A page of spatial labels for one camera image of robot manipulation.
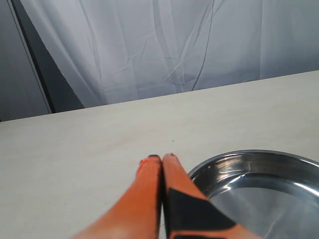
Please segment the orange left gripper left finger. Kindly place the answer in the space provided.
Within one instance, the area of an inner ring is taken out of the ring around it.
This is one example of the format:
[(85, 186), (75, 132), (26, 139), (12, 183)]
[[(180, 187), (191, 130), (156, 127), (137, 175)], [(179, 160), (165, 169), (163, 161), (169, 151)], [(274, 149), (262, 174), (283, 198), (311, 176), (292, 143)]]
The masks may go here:
[(115, 205), (74, 239), (157, 239), (161, 208), (161, 159), (143, 159), (135, 179)]

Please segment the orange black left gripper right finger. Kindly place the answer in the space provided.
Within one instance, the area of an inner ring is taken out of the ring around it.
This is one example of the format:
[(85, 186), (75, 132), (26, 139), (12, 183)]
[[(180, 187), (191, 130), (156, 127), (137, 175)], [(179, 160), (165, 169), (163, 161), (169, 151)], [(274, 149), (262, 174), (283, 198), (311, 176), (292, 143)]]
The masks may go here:
[(197, 188), (173, 153), (162, 159), (165, 198), (163, 201), (168, 239), (259, 239), (234, 222)]

